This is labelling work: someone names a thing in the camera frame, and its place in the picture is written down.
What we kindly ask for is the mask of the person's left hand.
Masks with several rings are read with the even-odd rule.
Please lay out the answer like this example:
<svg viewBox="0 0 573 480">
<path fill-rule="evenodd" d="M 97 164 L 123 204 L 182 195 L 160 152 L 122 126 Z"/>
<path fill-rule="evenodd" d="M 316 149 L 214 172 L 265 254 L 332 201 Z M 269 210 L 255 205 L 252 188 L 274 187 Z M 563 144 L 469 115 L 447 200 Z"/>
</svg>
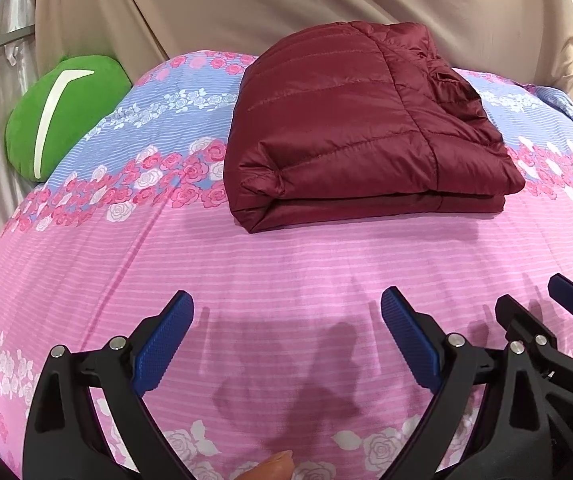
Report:
<svg viewBox="0 0 573 480">
<path fill-rule="evenodd" d="M 291 480 L 294 471 L 293 452 L 287 450 L 274 454 L 249 471 L 245 471 L 238 480 Z"/>
</svg>

